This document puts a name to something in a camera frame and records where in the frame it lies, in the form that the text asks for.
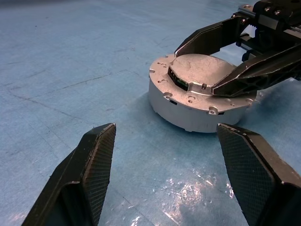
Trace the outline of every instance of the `aluminum body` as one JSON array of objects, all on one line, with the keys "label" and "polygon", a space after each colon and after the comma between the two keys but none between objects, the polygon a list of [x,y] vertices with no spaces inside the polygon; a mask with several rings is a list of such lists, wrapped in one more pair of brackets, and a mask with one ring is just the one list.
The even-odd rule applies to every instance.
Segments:
[{"label": "aluminum body", "polygon": [[[201,54],[159,58],[150,66],[150,104],[161,117],[186,131],[212,133],[218,123],[236,124],[256,92],[233,98],[210,94],[210,87],[233,69],[226,61]],[[168,70],[188,84],[187,91],[174,83]]]}]

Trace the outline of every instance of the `silver housing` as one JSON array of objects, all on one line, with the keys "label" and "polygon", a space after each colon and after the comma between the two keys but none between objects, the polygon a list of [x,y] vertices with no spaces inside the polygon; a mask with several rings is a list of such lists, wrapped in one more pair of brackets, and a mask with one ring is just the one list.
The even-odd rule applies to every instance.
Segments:
[{"label": "silver housing", "polygon": [[166,55],[150,66],[150,104],[161,117],[186,131],[213,133],[219,123],[234,125],[255,100],[256,92],[232,98],[210,93],[211,86],[234,68],[213,56]]}]

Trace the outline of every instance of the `blue surface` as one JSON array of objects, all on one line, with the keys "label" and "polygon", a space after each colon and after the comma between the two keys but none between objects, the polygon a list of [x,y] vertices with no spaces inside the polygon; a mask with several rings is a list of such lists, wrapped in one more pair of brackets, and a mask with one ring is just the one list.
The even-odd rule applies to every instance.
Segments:
[{"label": "blue surface", "polygon": [[[94,126],[116,122],[100,225],[245,226],[215,134],[185,132],[149,105],[148,69],[238,0],[5,1],[0,9],[0,225],[18,226]],[[234,46],[217,56],[239,64]],[[240,126],[301,173],[301,84],[262,91]]]}]

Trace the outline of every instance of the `robotic arm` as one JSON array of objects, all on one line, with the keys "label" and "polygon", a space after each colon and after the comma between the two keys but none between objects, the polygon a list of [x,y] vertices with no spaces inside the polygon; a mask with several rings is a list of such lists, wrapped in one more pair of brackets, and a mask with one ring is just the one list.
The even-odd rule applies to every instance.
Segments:
[{"label": "robotic arm", "polygon": [[[255,37],[243,33],[252,25]],[[246,50],[243,63],[211,87],[211,93],[234,97],[266,89],[287,78],[299,79],[301,69],[301,1],[261,0],[242,5],[230,19],[201,28],[175,51],[211,55],[236,43]]]}]

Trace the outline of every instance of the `screw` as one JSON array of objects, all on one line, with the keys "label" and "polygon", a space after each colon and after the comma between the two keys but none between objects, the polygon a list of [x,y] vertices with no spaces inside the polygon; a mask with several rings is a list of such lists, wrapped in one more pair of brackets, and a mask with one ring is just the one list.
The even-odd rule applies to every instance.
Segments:
[{"label": "screw", "polygon": [[277,10],[277,11],[274,12],[274,14],[275,14],[276,16],[278,16],[280,13],[281,13],[281,10]]}]

